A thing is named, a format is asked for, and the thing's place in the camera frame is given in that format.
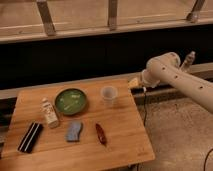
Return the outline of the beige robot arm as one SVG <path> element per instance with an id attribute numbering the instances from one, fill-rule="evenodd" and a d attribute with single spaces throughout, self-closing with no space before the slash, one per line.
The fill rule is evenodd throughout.
<path id="1" fill-rule="evenodd" d="M 167 83 L 213 114 L 213 83 L 187 73 L 180 63 L 174 52 L 153 57 L 141 74 L 128 82 L 128 87 L 155 88 L 160 82 Z"/>

